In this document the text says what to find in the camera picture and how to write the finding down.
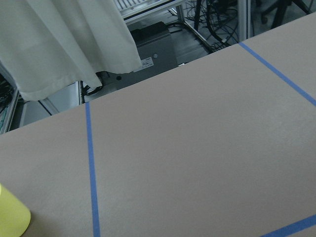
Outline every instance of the yellow cylinder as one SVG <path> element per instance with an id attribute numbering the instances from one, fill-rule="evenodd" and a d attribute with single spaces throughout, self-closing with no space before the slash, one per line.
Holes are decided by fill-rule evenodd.
<path id="1" fill-rule="evenodd" d="M 21 236 L 30 220 L 30 210 L 0 184 L 0 237 Z"/>

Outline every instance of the table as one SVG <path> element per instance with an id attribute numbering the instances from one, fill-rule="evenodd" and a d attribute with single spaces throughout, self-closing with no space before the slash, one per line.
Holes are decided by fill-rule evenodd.
<path id="1" fill-rule="evenodd" d="M 0 136 L 24 237 L 314 236 L 315 20 Z"/>

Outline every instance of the blue tape strip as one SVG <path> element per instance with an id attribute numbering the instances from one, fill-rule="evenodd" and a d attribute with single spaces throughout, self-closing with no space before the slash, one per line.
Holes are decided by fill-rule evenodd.
<path id="1" fill-rule="evenodd" d="M 316 225 L 316 215 L 295 222 L 261 237 L 284 237 Z"/>
<path id="2" fill-rule="evenodd" d="M 285 76 L 282 72 L 280 72 L 278 69 L 276 69 L 274 66 L 272 66 L 270 63 L 268 63 L 264 58 L 262 58 L 259 54 L 257 54 L 255 51 L 253 51 L 251 48 L 249 48 L 244 43 L 240 42 L 239 45 L 243 47 L 245 50 L 247 50 L 252 56 L 254 56 L 256 59 L 258 59 L 262 64 L 264 64 L 267 68 L 269 68 L 272 72 L 274 72 L 276 75 L 278 75 L 283 81 L 285 81 L 289 86 L 291 86 L 294 90 L 296 90 L 300 95 L 302 95 L 305 99 L 307 99 L 309 102 L 311 102 L 314 106 L 316 106 L 316 100 L 311 97 L 307 92 L 305 92 L 302 88 L 300 88 L 297 84 L 295 84 L 293 81 L 291 81 L 287 76 Z"/>
<path id="3" fill-rule="evenodd" d="M 91 116 L 90 116 L 90 104 L 89 104 L 89 102 L 87 102 L 85 104 L 85 117 L 86 117 L 86 125 L 87 125 L 87 141 L 88 141 L 88 155 L 89 155 L 93 236 L 100 237 L 98 195 L 97 195 L 97 184 L 96 184 L 96 177 L 95 177 L 94 152 L 93 152 L 92 128 L 91 128 Z"/>

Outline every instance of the label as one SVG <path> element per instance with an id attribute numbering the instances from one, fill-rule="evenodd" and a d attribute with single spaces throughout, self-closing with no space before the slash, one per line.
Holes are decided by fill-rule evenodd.
<path id="1" fill-rule="evenodd" d="M 133 72 L 138 72 L 138 71 L 144 70 L 145 68 L 152 67 L 154 65 L 153 59 L 151 57 L 145 58 L 141 62 L 142 62 L 142 66 L 134 70 Z"/>

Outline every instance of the white curtain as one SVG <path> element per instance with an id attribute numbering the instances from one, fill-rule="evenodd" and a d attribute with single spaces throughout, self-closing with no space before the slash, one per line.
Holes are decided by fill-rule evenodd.
<path id="1" fill-rule="evenodd" d="M 0 61 L 25 100 L 141 66 L 113 0 L 0 0 Z"/>

